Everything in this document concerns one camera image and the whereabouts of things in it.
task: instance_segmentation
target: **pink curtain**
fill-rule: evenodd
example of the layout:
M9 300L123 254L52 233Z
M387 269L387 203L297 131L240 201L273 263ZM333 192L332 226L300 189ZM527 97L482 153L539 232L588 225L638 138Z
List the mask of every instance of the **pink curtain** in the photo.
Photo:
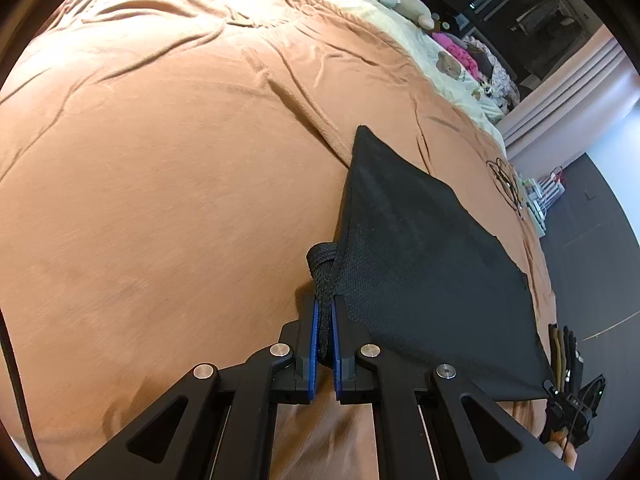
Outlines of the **pink curtain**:
M525 177L581 156L640 98L640 76L602 26L498 125L507 156Z

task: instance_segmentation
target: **black fabric bag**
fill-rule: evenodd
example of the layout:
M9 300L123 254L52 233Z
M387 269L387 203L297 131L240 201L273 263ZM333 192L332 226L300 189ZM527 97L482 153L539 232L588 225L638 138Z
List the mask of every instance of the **black fabric bag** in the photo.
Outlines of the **black fabric bag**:
M330 301L405 359L453 364L495 400L546 397L527 277L443 182L358 128L338 243L307 255L332 361Z

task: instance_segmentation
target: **triangular cutout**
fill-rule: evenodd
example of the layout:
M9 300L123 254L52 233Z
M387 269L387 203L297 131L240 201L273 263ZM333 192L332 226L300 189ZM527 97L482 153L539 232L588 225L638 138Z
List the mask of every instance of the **triangular cutout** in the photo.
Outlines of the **triangular cutout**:
M155 464L161 463L188 403L187 397L177 397L164 412L129 440L127 450Z
M496 463L522 450L522 444L472 397L462 397L462 406L487 462Z

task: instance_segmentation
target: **white wall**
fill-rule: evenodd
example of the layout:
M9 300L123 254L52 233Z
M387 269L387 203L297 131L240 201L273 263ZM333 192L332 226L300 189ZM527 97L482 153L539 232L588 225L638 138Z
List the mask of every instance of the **white wall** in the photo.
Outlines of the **white wall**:
M640 105L636 104L587 154L616 195L640 240Z

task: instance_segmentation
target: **gray floor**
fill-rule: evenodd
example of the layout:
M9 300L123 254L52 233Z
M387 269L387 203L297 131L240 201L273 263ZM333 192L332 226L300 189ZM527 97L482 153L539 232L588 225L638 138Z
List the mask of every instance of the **gray floor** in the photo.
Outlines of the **gray floor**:
M547 216L542 238L556 294L558 325L568 325L584 357L584 383L600 373L607 390L590 442L578 450L583 480L604 480L640 428L640 248L626 216L587 155L564 172L567 191Z

